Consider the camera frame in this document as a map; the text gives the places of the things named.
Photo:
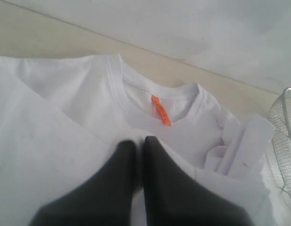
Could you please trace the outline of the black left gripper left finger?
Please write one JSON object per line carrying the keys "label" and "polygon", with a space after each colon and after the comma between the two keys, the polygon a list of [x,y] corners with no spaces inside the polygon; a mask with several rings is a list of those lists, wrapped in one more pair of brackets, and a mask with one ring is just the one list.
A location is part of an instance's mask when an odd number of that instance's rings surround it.
{"label": "black left gripper left finger", "polygon": [[137,148],[120,142],[109,160],[85,183],[42,206],[32,226],[128,226]]}

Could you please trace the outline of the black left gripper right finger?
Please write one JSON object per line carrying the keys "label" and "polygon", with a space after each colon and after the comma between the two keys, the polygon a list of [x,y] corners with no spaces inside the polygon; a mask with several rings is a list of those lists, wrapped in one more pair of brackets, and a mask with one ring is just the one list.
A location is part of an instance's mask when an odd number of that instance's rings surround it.
{"label": "black left gripper right finger", "polygon": [[194,181],[154,136],[142,148],[143,188],[149,226],[247,226],[246,211]]}

